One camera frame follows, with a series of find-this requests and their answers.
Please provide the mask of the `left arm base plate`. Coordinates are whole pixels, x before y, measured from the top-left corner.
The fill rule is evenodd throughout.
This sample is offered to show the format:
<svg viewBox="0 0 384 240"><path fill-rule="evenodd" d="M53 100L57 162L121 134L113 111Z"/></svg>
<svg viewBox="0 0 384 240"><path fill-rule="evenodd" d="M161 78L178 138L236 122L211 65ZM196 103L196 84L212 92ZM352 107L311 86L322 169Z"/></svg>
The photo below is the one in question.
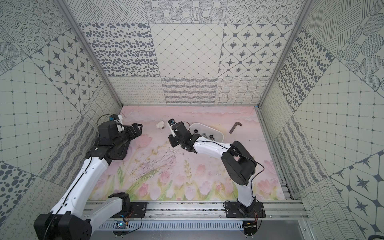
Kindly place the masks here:
<svg viewBox="0 0 384 240"><path fill-rule="evenodd" d="M128 207L123 207L123 209L111 216L111 218L123 219L123 218L138 218L143 219L147 211L147 202L131 202Z"/></svg>

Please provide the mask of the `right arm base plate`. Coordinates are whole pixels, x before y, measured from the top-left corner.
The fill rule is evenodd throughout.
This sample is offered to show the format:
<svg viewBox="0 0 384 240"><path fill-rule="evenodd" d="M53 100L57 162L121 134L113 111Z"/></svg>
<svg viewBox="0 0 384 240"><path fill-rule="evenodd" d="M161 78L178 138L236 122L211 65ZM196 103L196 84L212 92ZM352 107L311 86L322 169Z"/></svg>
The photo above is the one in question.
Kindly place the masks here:
<svg viewBox="0 0 384 240"><path fill-rule="evenodd" d="M225 209L227 218L265 218L265 208L262 202L254 199L249 207L242 205L239 201L231 202L224 201L223 207Z"/></svg>

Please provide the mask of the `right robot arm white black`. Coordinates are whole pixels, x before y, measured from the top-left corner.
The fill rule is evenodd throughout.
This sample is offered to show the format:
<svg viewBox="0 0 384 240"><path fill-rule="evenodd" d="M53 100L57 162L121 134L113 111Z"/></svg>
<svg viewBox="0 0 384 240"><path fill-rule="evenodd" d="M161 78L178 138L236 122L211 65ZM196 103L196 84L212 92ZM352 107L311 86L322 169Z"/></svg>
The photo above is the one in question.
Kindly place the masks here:
<svg viewBox="0 0 384 240"><path fill-rule="evenodd" d="M238 141L232 144L219 143L204 136L192 134L184 122L168 121L171 130L169 142L171 146L181 146L182 149L195 154L205 154L222 160L229 177L238 185L238 206L242 214L250 214L257 199L252 189L252 176L256 176L258 163Z"/></svg>

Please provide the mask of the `white storage box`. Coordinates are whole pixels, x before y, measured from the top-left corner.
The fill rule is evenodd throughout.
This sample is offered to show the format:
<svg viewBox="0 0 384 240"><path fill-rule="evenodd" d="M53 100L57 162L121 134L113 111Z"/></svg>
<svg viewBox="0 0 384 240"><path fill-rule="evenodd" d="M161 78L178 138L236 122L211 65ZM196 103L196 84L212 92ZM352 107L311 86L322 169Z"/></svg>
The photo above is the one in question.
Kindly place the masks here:
<svg viewBox="0 0 384 240"><path fill-rule="evenodd" d="M198 133L197 134L200 134L201 136L203 136L203 133L206 134L206 139L210 140L210 141L213 141L213 139L210 139L210 135L213 135L214 138L216 139L216 142L220 142L220 143L223 143L224 142L224 134L214 128L211 128L209 126L206 126L206 125L203 125L201 123L193 123L191 124L191 127L190 127L190 132L191 134L195 134L194 130L198 130Z"/></svg>

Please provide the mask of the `aluminium mounting rail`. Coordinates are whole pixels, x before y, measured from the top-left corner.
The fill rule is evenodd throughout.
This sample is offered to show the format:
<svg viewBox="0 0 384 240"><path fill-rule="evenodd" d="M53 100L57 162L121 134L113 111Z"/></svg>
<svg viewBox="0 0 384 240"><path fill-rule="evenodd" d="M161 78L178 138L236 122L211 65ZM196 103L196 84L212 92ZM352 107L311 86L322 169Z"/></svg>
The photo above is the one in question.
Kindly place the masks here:
<svg viewBox="0 0 384 240"><path fill-rule="evenodd" d="M308 220L301 201L262 201L264 220ZM221 220L226 218L223 201L148 201L144 220Z"/></svg>

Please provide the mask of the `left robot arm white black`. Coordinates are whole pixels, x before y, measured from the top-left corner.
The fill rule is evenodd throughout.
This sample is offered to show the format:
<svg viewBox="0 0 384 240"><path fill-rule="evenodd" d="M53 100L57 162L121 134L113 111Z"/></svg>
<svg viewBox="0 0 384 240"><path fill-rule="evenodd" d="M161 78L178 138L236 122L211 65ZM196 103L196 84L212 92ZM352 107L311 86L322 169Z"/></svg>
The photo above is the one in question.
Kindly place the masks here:
<svg viewBox="0 0 384 240"><path fill-rule="evenodd" d="M129 194L115 193L84 216L86 203L100 177L114 161L125 158L130 142L142 135L141 124L123 125L118 115L98 126L99 136L69 189L50 210L34 222L39 240L89 240L110 217L122 219L133 214Z"/></svg>

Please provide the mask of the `white pipe tee fitting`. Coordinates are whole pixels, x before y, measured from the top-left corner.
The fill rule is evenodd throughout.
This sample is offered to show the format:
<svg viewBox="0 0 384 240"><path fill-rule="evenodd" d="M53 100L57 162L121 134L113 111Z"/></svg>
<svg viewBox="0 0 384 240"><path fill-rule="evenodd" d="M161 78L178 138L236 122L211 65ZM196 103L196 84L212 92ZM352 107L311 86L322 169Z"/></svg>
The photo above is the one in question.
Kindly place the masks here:
<svg viewBox="0 0 384 240"><path fill-rule="evenodd" d="M166 125L165 125L164 121L160 121L160 122L158 122L158 123L156 124L156 127L157 127L158 129L163 130L163 129L166 128Z"/></svg>

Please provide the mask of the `dark hex allen key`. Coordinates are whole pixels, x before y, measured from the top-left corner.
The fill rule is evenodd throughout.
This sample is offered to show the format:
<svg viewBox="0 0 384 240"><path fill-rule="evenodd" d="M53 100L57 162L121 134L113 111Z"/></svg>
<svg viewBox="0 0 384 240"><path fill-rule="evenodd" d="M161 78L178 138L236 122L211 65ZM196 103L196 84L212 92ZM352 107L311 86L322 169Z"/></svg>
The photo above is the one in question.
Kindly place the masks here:
<svg viewBox="0 0 384 240"><path fill-rule="evenodd" d="M232 128L230 129L229 133L232 134L237 126L242 126L243 124L240 122L235 122Z"/></svg>

